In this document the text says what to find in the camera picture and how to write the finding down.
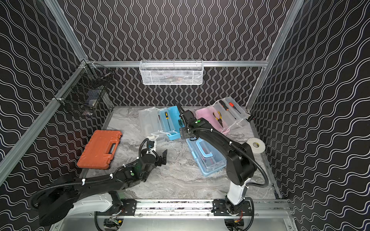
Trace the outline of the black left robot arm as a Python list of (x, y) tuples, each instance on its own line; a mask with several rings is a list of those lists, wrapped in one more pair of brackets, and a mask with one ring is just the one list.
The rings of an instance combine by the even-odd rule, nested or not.
[(38, 212), (39, 224), (50, 226), (65, 218), (74, 204), (89, 196), (126, 190), (146, 182), (151, 171), (167, 163), (168, 151), (159, 155), (154, 142), (144, 139), (135, 161), (117, 168), (113, 173), (92, 178), (60, 177), (50, 186), (34, 193), (29, 206)]

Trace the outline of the light blue front toolbox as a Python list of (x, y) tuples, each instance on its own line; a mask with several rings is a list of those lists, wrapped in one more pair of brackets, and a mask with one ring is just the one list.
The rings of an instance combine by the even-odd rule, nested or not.
[(226, 167), (226, 158), (205, 140), (201, 138), (196, 141), (187, 139), (186, 142), (204, 177), (209, 177)]

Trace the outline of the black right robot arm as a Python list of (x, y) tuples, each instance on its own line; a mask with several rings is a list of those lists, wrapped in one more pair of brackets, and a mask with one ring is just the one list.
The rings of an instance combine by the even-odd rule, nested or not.
[(230, 215), (241, 214), (247, 188), (266, 188), (269, 185), (267, 173), (255, 161), (251, 145), (228, 138), (206, 119), (197, 119), (190, 110), (184, 110), (180, 103), (176, 106), (184, 123), (184, 127), (180, 128), (181, 139), (202, 139), (225, 157), (226, 174), (230, 180), (225, 197), (225, 211)]

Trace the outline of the turquoise back toolbox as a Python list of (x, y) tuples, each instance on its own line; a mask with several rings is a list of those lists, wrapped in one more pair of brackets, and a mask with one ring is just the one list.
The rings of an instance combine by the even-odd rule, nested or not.
[[(170, 131), (166, 121), (165, 111), (168, 112), (171, 126)], [(158, 143), (166, 140), (174, 141), (180, 139), (180, 128), (182, 128), (184, 125), (180, 118), (180, 112), (177, 106), (146, 108), (140, 110), (138, 114), (141, 133), (146, 138), (154, 140)]]

